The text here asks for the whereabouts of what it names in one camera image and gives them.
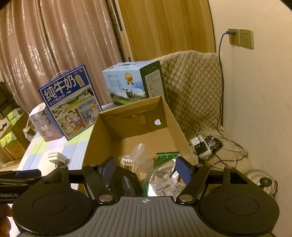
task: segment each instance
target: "light blue milk box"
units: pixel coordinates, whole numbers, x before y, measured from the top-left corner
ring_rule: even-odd
[[[163,81],[158,60],[121,62],[102,71],[113,103],[128,104],[162,95]]]
[[[85,65],[53,78],[39,92],[67,140],[93,125],[102,111]]]

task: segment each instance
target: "round hole in box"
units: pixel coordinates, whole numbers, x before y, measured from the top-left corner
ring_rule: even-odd
[[[160,120],[160,119],[155,120],[155,121],[154,121],[154,124],[155,124],[156,126],[161,125],[161,120]]]

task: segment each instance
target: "human hand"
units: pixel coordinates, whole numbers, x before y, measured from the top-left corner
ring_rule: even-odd
[[[0,237],[10,237],[9,231],[11,229],[11,223],[8,219],[8,217],[12,216],[12,211],[10,206],[8,204],[4,204],[5,209],[4,209],[4,216],[0,220]]]

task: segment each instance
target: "black computer fan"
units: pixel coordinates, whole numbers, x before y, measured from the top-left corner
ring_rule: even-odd
[[[219,139],[209,135],[205,138],[205,142],[207,143],[208,147],[210,148],[212,154],[215,154],[221,147],[223,142]]]

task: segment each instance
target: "table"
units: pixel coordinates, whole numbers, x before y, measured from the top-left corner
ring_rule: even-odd
[[[102,109],[108,110],[115,107],[117,105],[110,103],[103,105]],[[62,137],[54,141],[45,142],[41,135],[36,133],[19,164],[18,170],[39,169],[43,176],[49,174],[55,169],[55,164],[48,160],[48,154],[52,152],[60,152],[67,157],[66,165],[69,170],[81,169],[92,129],[93,125],[69,141]],[[74,189],[77,189],[77,186],[77,184],[71,184]],[[10,237],[16,237],[20,234],[19,230],[13,219],[11,217],[9,219],[11,221]]]

